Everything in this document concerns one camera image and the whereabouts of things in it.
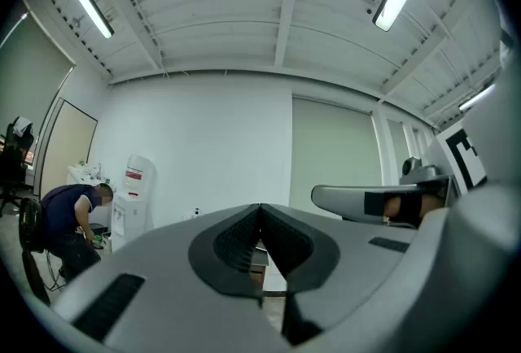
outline dark pants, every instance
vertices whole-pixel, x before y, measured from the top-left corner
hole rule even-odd
[[[46,249],[62,260],[63,277],[71,281],[101,258],[85,238],[75,232],[54,234],[46,238]]]

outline person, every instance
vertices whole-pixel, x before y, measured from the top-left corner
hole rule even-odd
[[[63,185],[50,191],[40,202],[44,215],[43,246],[62,260],[60,275],[66,282],[100,260],[91,242],[89,213],[112,201],[107,184]],[[83,234],[77,232],[81,227]]]

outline blue shirt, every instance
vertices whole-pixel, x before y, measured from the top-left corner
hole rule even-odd
[[[47,234],[70,232],[79,226],[74,204],[81,196],[89,200],[89,212],[101,204],[101,195],[98,191],[92,185],[83,184],[54,188],[41,200]]]

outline white cabinet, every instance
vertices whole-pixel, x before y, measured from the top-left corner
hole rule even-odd
[[[112,200],[112,251],[145,232],[147,201],[115,193]]]

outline black office chair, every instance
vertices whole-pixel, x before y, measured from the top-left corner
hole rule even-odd
[[[31,133],[30,125],[25,129],[22,137],[16,135],[15,122],[7,126],[3,152],[0,154],[0,187],[2,187],[0,217],[2,217],[2,210],[7,203],[20,207],[17,200],[21,200],[23,197],[16,195],[17,190],[32,189],[30,185],[25,184],[24,161],[33,144],[34,136]]]
[[[18,234],[22,246],[22,263],[25,276],[33,293],[45,304],[50,305],[42,276],[31,252],[43,253],[44,211],[39,203],[24,198],[20,204]]]

